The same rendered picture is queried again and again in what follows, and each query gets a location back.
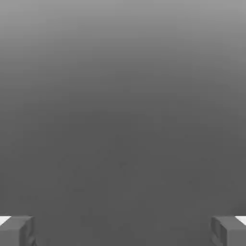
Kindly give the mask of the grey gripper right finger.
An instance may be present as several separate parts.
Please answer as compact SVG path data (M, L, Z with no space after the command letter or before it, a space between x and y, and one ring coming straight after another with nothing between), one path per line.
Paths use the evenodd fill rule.
M246 246L246 216L213 216L210 230L215 246Z

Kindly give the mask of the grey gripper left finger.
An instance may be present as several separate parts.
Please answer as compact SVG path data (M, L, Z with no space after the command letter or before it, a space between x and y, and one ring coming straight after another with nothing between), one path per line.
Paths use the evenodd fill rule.
M0 215L0 246L37 246L35 217Z

